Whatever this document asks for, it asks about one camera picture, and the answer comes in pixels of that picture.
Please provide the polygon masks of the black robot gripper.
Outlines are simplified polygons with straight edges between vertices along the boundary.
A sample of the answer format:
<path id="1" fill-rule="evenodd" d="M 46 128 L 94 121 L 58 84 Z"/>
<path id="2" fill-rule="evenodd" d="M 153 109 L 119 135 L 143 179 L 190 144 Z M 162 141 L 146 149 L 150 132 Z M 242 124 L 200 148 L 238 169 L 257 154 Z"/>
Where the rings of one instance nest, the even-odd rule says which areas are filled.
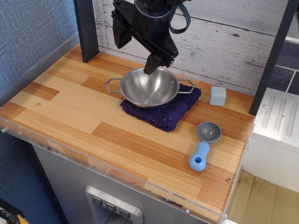
<path id="1" fill-rule="evenodd" d="M 178 56 L 171 38 L 169 22 L 176 10 L 176 0 L 114 0 L 112 11 L 114 42 L 118 49 L 135 38 L 150 55 L 144 67 L 152 74 L 159 66 L 170 67 Z"/>

